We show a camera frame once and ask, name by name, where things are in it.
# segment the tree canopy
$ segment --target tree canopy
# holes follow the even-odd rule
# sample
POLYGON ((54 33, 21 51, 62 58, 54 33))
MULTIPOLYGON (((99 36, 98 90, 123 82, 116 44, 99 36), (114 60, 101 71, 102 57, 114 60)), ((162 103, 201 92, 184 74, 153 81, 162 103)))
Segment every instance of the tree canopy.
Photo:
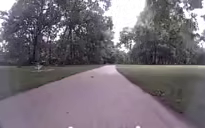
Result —
POLYGON ((113 47, 110 0, 18 0, 3 20, 0 40, 14 63, 104 63, 113 47))

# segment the grass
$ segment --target grass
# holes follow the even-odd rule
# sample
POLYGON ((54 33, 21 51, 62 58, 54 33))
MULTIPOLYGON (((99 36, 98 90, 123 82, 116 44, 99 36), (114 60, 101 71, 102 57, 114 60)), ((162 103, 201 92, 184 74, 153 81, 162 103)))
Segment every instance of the grass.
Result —
POLYGON ((180 113, 186 113, 192 104, 201 111, 198 108, 205 99, 205 66, 119 65, 117 70, 180 113))
POLYGON ((46 83, 99 67, 98 65, 47 67, 48 72, 33 72, 34 67, 0 67, 0 100, 46 83))

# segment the leafy tree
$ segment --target leafy tree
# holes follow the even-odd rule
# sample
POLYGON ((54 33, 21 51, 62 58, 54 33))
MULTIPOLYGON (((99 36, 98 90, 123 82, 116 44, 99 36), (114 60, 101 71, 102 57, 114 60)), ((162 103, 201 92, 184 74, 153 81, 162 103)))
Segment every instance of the leafy tree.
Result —
POLYGON ((121 34, 120 38, 120 44, 126 44, 126 40, 135 42, 129 52, 134 63, 194 63, 192 60, 198 46, 194 33, 197 24, 193 14, 191 19, 185 18, 184 8, 180 4, 180 1, 174 0, 147 0, 145 10, 130 32, 132 36, 121 34))
POLYGON ((103 63, 113 45, 109 7, 110 0, 18 0, 0 12, 0 39, 19 64, 103 63))

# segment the asphalt road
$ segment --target asphalt road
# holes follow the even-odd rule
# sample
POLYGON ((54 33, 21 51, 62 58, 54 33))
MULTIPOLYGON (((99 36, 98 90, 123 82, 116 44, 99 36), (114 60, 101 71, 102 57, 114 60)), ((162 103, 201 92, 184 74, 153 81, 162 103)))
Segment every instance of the asphalt road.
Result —
POLYGON ((192 128, 130 83, 115 66, 80 73, 0 101, 0 128, 136 127, 192 128))

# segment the overcast sky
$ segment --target overcast sky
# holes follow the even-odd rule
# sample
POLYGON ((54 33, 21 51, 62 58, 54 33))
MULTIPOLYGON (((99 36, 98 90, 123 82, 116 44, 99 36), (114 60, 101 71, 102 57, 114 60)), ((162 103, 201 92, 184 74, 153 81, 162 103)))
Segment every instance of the overcast sky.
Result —
MULTIPOLYGON (((14 2, 15 0, 0 0, 0 10, 9 10, 14 2)), ((124 27, 133 27, 135 25, 137 16, 143 11, 144 7, 145 0, 112 0, 112 6, 106 15, 113 17, 115 42, 118 42, 119 33, 124 27)), ((199 9, 195 12, 200 16, 205 14, 205 9, 199 9)), ((198 18, 198 24, 199 33, 202 33, 205 29, 202 18, 198 18)))

